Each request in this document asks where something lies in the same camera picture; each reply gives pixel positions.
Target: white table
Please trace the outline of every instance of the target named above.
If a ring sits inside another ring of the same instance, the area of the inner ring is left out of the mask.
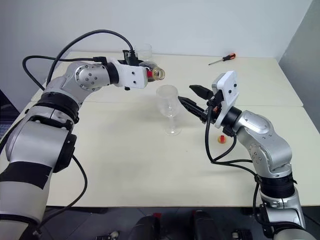
[[[108,52],[70,52],[67,58],[90,58],[96,56],[123,59],[122,53]],[[209,63],[221,59],[213,56],[153,55],[153,60],[165,70],[165,79],[152,82],[141,91],[123,87],[109,86],[91,94],[85,102],[132,103],[143,102],[146,97],[152,98],[156,89],[164,84],[176,86],[181,96],[201,101],[189,85],[203,85],[211,88],[212,82],[221,73],[230,70],[237,72],[240,95],[238,105],[252,106],[302,106],[298,95],[282,72],[274,58],[236,57],[233,60]],[[55,70],[52,79],[62,76],[70,62],[62,62]],[[32,101],[40,99],[42,91],[38,91]]]
[[[271,120],[292,148],[293,176],[301,204],[320,205],[320,192],[315,189],[320,184],[320,135],[303,107],[237,107]],[[73,131],[78,137],[74,154],[85,169],[88,188],[76,206],[252,205],[253,177],[241,169],[210,164],[204,145],[205,126],[184,108],[179,116],[183,129],[177,136],[164,133],[166,119],[155,108],[154,97],[140,103],[86,102],[79,117]],[[211,128],[213,156],[231,144],[230,138],[223,145],[217,142],[221,132]],[[239,158],[249,158],[249,154],[238,143],[225,160]],[[2,153],[0,172],[7,164]],[[253,169],[250,163],[244,164]],[[83,184],[78,167],[71,161],[68,168],[53,175],[47,204],[69,204]]]

